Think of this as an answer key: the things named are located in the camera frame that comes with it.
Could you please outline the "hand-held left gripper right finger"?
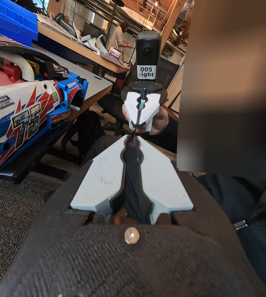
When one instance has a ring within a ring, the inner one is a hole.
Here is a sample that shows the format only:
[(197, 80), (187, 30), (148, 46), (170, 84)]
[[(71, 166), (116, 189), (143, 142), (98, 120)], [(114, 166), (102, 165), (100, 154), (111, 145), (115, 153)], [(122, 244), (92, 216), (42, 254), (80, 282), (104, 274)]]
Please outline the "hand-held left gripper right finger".
[(140, 136), (136, 137), (141, 182), (140, 209), (151, 225), (162, 213), (194, 208), (171, 160)]

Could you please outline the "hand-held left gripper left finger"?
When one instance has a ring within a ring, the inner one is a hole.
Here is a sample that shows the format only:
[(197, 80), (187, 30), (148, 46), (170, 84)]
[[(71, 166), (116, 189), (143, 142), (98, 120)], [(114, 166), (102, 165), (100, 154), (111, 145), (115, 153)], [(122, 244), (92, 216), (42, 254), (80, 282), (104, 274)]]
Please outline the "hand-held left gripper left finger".
[(123, 154), (129, 143), (125, 135), (86, 164), (88, 170), (70, 203), (72, 209), (118, 213), (125, 203)]

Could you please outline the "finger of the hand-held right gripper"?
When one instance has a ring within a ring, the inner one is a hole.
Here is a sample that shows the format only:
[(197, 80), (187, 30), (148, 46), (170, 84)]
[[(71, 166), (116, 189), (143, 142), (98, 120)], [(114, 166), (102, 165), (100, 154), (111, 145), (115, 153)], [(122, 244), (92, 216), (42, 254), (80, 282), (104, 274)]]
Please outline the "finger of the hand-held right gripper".
[(143, 107), (140, 110), (139, 125), (146, 125), (146, 132), (151, 131), (153, 117), (158, 113), (160, 109), (160, 93), (147, 94), (147, 101), (143, 103)]
[(137, 92), (128, 92), (124, 101), (124, 109), (128, 117), (128, 123), (131, 130), (138, 130), (139, 124), (139, 106), (141, 94)]

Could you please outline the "blue white brick race car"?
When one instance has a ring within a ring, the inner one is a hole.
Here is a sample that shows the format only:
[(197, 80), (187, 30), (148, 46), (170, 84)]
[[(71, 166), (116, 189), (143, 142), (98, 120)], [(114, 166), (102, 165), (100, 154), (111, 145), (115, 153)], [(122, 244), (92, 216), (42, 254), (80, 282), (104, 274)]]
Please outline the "blue white brick race car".
[(88, 84), (48, 55), (0, 34), (0, 170), (68, 122)]

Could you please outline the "grey desk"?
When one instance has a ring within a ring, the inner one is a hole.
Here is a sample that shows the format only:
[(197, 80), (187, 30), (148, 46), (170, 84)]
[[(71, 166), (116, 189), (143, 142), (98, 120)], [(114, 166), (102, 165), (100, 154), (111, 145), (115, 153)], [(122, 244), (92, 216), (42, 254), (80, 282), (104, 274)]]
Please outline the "grey desk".
[(46, 131), (38, 140), (34, 141), (30, 146), (23, 150), (19, 155), (12, 159), (8, 164), (0, 170), (0, 179), (12, 180), (18, 183), (20, 180), (28, 174), (28, 172), (35, 166), (35, 164), (42, 158), (45, 151), (52, 146), (56, 140), (67, 130), (68, 125), (72, 118), (75, 118), (83, 111), (87, 110), (93, 104), (93, 101), (97, 101), (103, 95), (107, 94), (112, 88), (112, 83), (107, 80), (86, 71), (72, 64), (71, 62), (62, 59), (50, 52), (47, 52), (39, 47), (33, 47), (34, 49), (48, 55), (56, 60), (60, 65), (66, 67), (69, 71), (75, 73), (78, 76), (85, 78), (88, 81), (88, 89), (86, 96), (80, 110), (71, 109), (69, 121), (64, 125), (57, 128)]

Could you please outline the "tan desk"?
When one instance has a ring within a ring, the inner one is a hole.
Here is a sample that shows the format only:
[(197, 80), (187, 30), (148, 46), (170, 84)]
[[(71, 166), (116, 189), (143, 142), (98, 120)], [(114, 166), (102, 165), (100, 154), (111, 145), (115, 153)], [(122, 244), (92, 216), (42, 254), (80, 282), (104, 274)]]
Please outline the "tan desk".
[(129, 68), (124, 67), (115, 58), (109, 55), (97, 55), (83, 45), (68, 37), (53, 31), (42, 23), (38, 23), (38, 40), (34, 42), (37, 46), (70, 62), (79, 62), (93, 65), (92, 73), (98, 75), (100, 68), (110, 70), (114, 73), (127, 73)]

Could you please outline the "person's right hand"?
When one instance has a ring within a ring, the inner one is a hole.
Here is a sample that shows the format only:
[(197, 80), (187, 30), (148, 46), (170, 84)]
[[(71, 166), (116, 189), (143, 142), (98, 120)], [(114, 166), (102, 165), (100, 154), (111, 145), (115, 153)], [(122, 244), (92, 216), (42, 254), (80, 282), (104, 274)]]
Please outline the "person's right hand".
[[(126, 120), (128, 120), (128, 115), (126, 113), (124, 104), (122, 105), (122, 112)], [(168, 113), (164, 108), (160, 106), (158, 113), (153, 117), (151, 131), (148, 133), (148, 135), (156, 136), (160, 134), (167, 127), (168, 122), (169, 122)], [(141, 128), (137, 128), (135, 131), (135, 134), (142, 134), (142, 133), (146, 133), (145, 125)]]

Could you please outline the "black backpack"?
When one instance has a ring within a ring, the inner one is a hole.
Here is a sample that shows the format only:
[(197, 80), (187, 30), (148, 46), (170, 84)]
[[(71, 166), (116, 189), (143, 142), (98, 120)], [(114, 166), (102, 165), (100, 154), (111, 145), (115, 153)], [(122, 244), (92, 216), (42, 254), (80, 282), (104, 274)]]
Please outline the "black backpack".
[[(61, 140), (64, 157), (68, 161), (80, 164), (86, 157), (92, 145), (104, 135), (99, 115), (91, 110), (86, 110), (71, 122), (71, 127)], [(66, 146), (70, 142), (78, 148), (78, 155), (69, 154)]]

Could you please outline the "grey and black tool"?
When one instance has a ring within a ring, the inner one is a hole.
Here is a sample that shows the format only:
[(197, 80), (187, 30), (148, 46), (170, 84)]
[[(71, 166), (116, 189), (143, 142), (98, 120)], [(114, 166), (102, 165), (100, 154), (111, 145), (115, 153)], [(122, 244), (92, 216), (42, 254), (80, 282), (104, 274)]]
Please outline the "grey and black tool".
[(80, 42), (96, 53), (97, 55), (105, 54), (108, 55), (108, 51), (106, 50), (106, 47), (101, 42), (101, 37), (104, 35), (104, 32), (102, 30), (99, 30), (95, 33), (92, 33), (90, 35), (86, 35), (80, 39)]

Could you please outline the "blue plastic bin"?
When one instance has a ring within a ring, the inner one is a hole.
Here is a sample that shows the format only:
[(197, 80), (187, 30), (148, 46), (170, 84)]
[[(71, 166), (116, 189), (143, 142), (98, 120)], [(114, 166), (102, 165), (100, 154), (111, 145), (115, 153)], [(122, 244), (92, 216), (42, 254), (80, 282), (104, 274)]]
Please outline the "blue plastic bin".
[(38, 40), (36, 14), (9, 0), (0, 0), (0, 34), (31, 46)]

